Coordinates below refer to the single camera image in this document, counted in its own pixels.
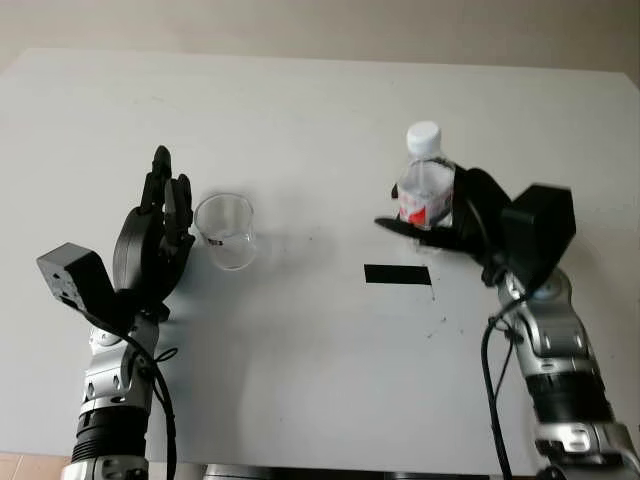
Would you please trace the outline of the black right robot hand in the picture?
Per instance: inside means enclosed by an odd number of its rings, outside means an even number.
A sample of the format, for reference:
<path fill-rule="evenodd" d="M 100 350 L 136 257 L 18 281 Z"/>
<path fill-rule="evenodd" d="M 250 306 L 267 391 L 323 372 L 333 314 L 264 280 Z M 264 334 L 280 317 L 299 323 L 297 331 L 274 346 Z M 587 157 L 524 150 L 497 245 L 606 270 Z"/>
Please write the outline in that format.
<path fill-rule="evenodd" d="M 378 217 L 375 223 L 422 246 L 465 253 L 485 265 L 501 256 L 500 213 L 509 203 L 509 196 L 489 173 L 458 166 L 454 176 L 451 226 L 421 229 L 398 216 Z"/>

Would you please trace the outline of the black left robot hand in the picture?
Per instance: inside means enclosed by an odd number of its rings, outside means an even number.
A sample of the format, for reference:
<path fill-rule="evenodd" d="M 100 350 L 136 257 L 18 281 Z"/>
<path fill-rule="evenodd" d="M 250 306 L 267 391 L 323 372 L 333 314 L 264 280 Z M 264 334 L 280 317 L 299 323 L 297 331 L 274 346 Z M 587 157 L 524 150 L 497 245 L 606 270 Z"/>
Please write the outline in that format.
<path fill-rule="evenodd" d="M 172 176 L 171 154 L 160 145 L 146 174 L 140 204 L 127 215 L 113 255 L 119 305 L 135 315 L 163 307 L 179 283 L 195 236 L 189 178 Z"/>

